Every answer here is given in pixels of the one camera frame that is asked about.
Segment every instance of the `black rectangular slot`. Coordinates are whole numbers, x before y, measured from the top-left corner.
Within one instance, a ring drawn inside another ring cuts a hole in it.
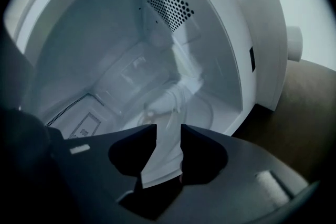
[[[252,72],[256,69],[256,62],[254,60],[254,52],[253,47],[250,49],[250,57],[251,57],[251,63],[252,63]]]

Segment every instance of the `white wall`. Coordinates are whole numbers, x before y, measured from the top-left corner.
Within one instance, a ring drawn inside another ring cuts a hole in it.
[[[302,59],[336,70],[336,21],[328,0],[280,0],[288,26],[299,26]]]

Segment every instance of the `brown surface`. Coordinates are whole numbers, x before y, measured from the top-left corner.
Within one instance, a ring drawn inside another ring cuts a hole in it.
[[[308,61],[288,61],[275,112],[256,105],[233,135],[255,143],[308,181],[336,138],[336,72]]]

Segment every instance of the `perforated vent panel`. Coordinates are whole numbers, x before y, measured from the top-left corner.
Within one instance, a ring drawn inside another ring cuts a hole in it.
[[[147,0],[147,2],[160,14],[172,32],[194,14],[185,0]]]

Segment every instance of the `cylindrical knob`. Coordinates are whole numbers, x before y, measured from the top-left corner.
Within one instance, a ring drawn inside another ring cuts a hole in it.
[[[300,61],[303,49],[303,40],[300,27],[287,26],[288,60]]]

